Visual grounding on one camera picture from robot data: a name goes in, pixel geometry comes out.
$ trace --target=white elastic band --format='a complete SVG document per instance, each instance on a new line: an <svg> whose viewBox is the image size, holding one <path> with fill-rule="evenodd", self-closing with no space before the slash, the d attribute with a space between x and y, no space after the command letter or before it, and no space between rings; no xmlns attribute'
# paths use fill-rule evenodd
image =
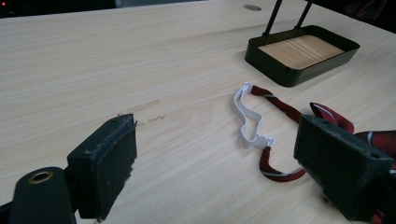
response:
<svg viewBox="0 0 396 224"><path fill-rule="evenodd" d="M265 135L259 135L259 129L262 124L262 115L249 110L244 104L244 97L251 92L253 85L249 82L245 82L242 88L233 97L233 110L235 111L238 118L242 121L242 127L239 132L239 139L242 146L245 149L256 147L258 149L264 149L269 147L274 142L273 138L266 137ZM257 121L256 131L251 140L245 136L245 129L247 127L247 118L251 118Z"/></svg>

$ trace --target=dark floor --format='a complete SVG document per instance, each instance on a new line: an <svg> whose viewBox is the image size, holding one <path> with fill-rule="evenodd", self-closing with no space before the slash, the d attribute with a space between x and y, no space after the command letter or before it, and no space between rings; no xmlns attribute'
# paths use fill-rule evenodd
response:
<svg viewBox="0 0 396 224"><path fill-rule="evenodd" d="M316 0L315 4L396 34L395 0ZM384 5L379 16L374 21L370 20L381 8L381 4Z"/></svg>

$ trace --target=black tray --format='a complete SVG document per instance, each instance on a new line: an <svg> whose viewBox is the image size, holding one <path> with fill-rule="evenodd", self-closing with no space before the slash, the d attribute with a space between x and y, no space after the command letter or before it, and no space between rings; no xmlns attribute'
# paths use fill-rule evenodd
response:
<svg viewBox="0 0 396 224"><path fill-rule="evenodd" d="M276 7L274 8L273 15L270 19L270 22L268 23L265 33L260 37L249 39L247 45L247 53L245 56L245 60L248 63L258 69L260 72L264 73L269 78L271 78L277 84L284 87L293 87L307 81L308 79L317 77L318 75L330 71L335 67L349 62L349 60L360 47L360 45L356 42L346 39L340 35L334 34L321 27L313 25L300 27L313 1L308 2L302 17L300 18L297 26L293 30L269 35L269 31L271 29L272 23L274 22L276 13L280 7L281 2L281 0L278 0L276 2ZM343 52L336 54L330 58L320 60L319 62L313 63L307 67L295 68L285 65L270 54L259 49L263 46L292 40L293 38L301 37L304 35L314 36L330 44L331 46L340 49Z"/></svg>

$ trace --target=table surface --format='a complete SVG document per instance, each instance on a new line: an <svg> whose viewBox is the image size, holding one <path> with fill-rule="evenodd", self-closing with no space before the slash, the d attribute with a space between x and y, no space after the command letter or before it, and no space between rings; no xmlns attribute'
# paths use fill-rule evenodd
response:
<svg viewBox="0 0 396 224"><path fill-rule="evenodd" d="M102 123L134 113L138 157L105 223L350 223L309 175L284 184L262 176L261 152L238 141L232 99L251 81L306 114L310 102L326 105L356 132L395 129L396 35L312 6L303 25L361 48L284 88L244 61L274 5L213 0L0 20L0 204L23 175L65 168ZM272 33L291 29L304 6L284 1ZM246 102L275 138L273 166L296 169L297 125L262 98Z"/></svg>

